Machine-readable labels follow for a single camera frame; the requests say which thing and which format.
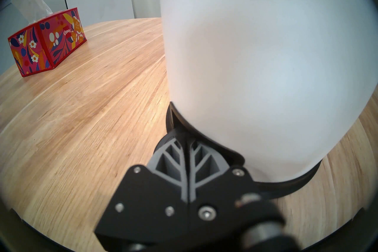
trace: red floral tissue box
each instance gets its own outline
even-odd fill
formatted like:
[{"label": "red floral tissue box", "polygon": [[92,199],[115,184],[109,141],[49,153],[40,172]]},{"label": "red floral tissue box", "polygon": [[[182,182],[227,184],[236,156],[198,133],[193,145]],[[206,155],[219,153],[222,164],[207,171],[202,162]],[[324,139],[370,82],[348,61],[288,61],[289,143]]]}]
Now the red floral tissue box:
[{"label": "red floral tissue box", "polygon": [[8,38],[22,77],[54,69],[86,41],[78,9],[56,12]]}]

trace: gray 3d-printed part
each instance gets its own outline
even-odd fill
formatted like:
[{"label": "gray 3d-printed part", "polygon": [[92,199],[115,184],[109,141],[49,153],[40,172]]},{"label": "gray 3d-printed part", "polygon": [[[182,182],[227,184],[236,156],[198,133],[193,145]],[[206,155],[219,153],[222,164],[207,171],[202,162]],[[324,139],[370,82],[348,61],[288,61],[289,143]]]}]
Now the gray 3d-printed part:
[{"label": "gray 3d-printed part", "polygon": [[196,189],[229,169],[223,156],[211,147],[194,141],[189,148],[189,201],[196,199]]},{"label": "gray 3d-printed part", "polygon": [[177,187],[177,190],[181,192],[181,200],[188,202],[188,178],[184,151],[176,138],[169,140],[155,151],[146,167]]}]

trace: wood grain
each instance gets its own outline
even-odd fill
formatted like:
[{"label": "wood grain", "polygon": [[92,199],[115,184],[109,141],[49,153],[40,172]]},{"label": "wood grain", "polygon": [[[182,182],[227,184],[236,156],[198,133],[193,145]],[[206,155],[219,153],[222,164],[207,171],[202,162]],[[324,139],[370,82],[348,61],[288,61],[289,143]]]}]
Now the wood grain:
[{"label": "wood grain", "polygon": [[[93,230],[126,170],[165,135],[169,104],[159,18],[98,23],[52,71],[0,77],[1,196],[75,251],[103,251]],[[275,200],[303,247],[367,206],[376,188],[378,88],[299,191]]]}]

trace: white cylinder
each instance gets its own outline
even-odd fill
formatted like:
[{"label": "white cylinder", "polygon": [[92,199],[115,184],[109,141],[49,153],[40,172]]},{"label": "white cylinder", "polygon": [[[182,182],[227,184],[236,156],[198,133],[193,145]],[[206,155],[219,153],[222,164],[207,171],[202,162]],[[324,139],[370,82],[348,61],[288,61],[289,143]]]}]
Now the white cylinder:
[{"label": "white cylinder", "polygon": [[297,178],[378,83],[372,0],[161,0],[171,101],[260,182]]}]

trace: tissue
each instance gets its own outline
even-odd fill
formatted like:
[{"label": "tissue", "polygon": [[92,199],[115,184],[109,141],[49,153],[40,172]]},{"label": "tissue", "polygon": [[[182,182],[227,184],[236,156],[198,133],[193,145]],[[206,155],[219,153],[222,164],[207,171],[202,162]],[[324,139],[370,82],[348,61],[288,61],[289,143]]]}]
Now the tissue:
[{"label": "tissue", "polygon": [[29,21],[29,24],[53,13],[43,0],[11,0],[11,3]]}]

